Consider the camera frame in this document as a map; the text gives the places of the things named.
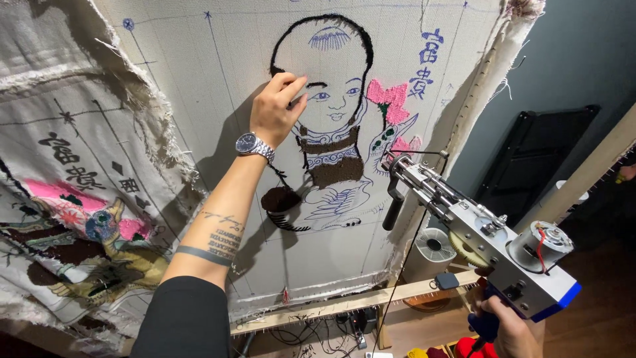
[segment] wristwatch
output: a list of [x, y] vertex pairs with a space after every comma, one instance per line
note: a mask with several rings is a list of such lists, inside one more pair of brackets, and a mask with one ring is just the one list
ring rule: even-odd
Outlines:
[[238, 137], [236, 144], [240, 155], [260, 154], [271, 164], [274, 160], [274, 149], [265, 144], [254, 132], [245, 133]]

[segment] black sleeve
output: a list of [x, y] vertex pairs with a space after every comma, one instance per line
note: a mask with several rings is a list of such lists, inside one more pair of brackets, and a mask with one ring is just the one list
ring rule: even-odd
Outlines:
[[159, 285], [131, 357], [229, 357], [228, 301], [220, 287], [179, 276]]

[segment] gear wheel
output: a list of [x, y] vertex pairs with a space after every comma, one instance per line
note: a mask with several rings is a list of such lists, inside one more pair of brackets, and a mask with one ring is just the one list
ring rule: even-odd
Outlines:
[[461, 255], [463, 258], [468, 261], [468, 263], [477, 266], [478, 268], [488, 268], [488, 263], [479, 257], [475, 251], [469, 248], [467, 245], [464, 245], [462, 239], [452, 231], [450, 231], [450, 235], [448, 235], [448, 240], [450, 241], [450, 245], [455, 249], [455, 251]]

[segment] nose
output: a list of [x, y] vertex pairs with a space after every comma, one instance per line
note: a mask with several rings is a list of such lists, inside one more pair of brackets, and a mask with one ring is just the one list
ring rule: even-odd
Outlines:
[[[338, 102], [340, 102], [340, 101], [336, 101], [336, 100], [334, 100], [332, 104], [333, 104], [334, 106], [337, 106], [337, 105], [338, 105]], [[340, 108], [342, 108], [342, 107], [344, 107], [344, 106], [346, 106], [346, 105], [347, 105], [347, 100], [345, 99], [345, 96], [342, 96], [342, 105], [341, 105], [340, 107], [332, 107], [332, 106], [329, 106], [329, 108], [330, 108], [330, 109], [332, 109], [332, 110], [339, 110]]]

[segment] wooden floor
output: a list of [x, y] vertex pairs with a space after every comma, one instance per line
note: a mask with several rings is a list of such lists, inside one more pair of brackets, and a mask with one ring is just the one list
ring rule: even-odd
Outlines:
[[[626, 249], [617, 241], [606, 243], [592, 252], [578, 252], [566, 257], [561, 266], [576, 278], [583, 290], [564, 311], [547, 321], [545, 357], [636, 357], [636, 280], [633, 250]], [[436, 313], [421, 313], [400, 303], [391, 305], [385, 328], [393, 347], [382, 352], [404, 357], [419, 347], [427, 349], [471, 336], [466, 322], [467, 310], [459, 298]], [[327, 352], [327, 325], [329, 344], [332, 348], [350, 350], [355, 341], [338, 330], [335, 322], [314, 321], [316, 334]], [[298, 334], [304, 325], [287, 326], [283, 329]], [[325, 353], [316, 334], [306, 329], [302, 335], [310, 336], [302, 347], [287, 346], [277, 341], [271, 332], [258, 333], [250, 346], [249, 357], [343, 357], [342, 351], [331, 355]], [[285, 340], [293, 337], [282, 333]], [[366, 335], [369, 348], [353, 350], [352, 358], [364, 357], [375, 343], [375, 332]]]

